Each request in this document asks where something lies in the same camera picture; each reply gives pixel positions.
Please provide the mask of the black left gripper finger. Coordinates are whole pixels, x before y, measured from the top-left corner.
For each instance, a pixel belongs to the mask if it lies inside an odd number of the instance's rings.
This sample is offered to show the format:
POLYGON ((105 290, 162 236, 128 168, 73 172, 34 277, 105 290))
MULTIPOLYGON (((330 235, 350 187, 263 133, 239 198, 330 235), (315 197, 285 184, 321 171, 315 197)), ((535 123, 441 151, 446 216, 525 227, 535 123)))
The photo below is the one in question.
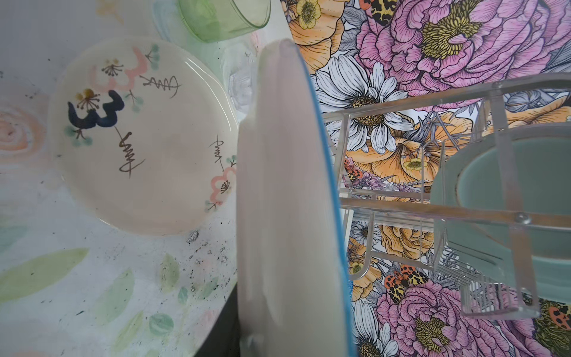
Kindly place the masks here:
POLYGON ((195 357, 240 357, 238 294, 235 286, 195 357))

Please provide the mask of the white watermelon pattern plate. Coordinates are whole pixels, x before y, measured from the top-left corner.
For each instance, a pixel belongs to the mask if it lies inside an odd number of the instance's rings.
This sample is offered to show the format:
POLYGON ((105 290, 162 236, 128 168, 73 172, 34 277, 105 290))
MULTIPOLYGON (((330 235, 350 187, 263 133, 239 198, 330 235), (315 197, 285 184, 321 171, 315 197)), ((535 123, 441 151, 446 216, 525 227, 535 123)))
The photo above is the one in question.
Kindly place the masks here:
POLYGON ((321 110, 291 40, 260 52, 237 158, 243 354, 354 356, 339 194, 321 110))

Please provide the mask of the green glass tumbler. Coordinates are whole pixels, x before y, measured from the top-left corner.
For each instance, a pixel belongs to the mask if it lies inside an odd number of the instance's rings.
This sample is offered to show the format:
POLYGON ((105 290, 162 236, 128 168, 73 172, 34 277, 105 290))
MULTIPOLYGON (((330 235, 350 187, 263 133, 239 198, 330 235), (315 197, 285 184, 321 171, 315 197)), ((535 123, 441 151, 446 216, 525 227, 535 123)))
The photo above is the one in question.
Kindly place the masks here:
POLYGON ((187 29, 205 43, 215 43, 250 34, 269 22, 269 0, 178 0, 178 10, 187 29))

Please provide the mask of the clear pink glass tumbler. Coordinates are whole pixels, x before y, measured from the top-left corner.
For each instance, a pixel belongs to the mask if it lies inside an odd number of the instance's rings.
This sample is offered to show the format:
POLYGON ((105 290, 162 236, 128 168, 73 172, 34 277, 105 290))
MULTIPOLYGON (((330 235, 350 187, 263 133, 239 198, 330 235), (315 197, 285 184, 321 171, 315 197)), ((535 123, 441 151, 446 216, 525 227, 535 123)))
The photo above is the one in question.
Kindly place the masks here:
POLYGON ((255 101, 257 69, 257 53, 249 44, 236 43, 223 51, 223 83, 233 107, 244 115, 255 101))

